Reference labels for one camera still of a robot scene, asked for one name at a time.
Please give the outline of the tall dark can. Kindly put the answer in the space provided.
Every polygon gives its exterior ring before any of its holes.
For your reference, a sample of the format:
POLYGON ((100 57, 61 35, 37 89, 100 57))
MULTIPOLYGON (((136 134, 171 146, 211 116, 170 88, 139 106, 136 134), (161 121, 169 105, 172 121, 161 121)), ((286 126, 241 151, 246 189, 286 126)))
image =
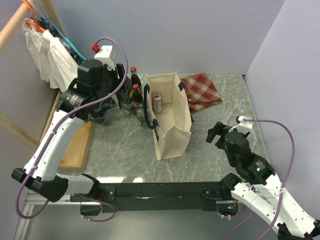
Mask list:
POLYGON ((130 104, 132 102, 133 95, 133 87, 132 81, 127 76, 125 83, 122 85, 121 89, 116 93, 116 97, 118 100, 119 107, 121 108, 121 104, 130 104))

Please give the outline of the cola bottle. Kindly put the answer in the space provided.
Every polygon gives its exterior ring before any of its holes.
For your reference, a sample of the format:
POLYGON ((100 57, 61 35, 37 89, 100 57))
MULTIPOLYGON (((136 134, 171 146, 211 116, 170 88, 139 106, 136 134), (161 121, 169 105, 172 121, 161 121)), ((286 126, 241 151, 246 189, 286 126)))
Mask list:
POLYGON ((142 94, 143 89, 142 89, 142 82, 137 74, 137 68, 135 66, 132 66, 130 68, 131 71, 131 83, 132 85, 138 85, 139 92, 142 94))
POLYGON ((144 99, 140 92, 140 87, 138 84, 133 84, 133 95, 132 95, 132 105, 134 108, 138 109, 140 105, 143 105, 144 99))

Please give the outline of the green cap bottle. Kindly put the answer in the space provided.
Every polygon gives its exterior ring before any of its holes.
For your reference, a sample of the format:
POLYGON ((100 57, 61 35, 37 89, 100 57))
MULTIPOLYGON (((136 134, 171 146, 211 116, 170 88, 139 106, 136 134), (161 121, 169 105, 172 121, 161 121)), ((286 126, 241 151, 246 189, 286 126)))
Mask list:
POLYGON ((135 118, 137 121, 137 124, 139 126, 146 126, 146 120, 145 120, 145 112, 144 112, 145 108, 144 105, 142 103, 140 103, 138 105, 138 107, 135 109, 135 118))
POLYGON ((135 115, 135 109, 132 103, 121 103, 122 113, 126 117, 132 117, 135 115))

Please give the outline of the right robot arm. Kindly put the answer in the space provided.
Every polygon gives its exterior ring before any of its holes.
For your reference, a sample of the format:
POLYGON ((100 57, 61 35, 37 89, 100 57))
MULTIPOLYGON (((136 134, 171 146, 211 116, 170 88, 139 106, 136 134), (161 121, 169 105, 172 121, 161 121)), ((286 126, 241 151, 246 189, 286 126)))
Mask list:
POLYGON ((207 131, 206 142, 219 136, 215 146, 224 150, 236 174, 227 174, 215 196, 243 203, 267 224, 263 239, 270 231, 279 240, 312 240, 320 234, 320 222, 310 216, 292 197, 272 165, 250 149, 247 139, 255 120, 239 116, 237 125, 217 122, 207 131))

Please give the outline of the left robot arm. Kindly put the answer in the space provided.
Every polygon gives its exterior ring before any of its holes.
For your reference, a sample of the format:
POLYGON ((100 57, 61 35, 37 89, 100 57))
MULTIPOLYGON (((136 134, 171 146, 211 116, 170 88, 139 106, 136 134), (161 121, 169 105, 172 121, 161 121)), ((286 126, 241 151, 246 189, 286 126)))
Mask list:
POLYGON ((87 59, 77 68, 77 77, 60 95, 52 123, 32 159, 15 168, 11 177, 50 202, 65 194, 82 194, 88 201, 100 196, 100 182, 87 174, 59 175, 60 161, 69 142, 103 101, 120 90, 126 81, 128 66, 120 63, 109 70, 97 59, 87 59))

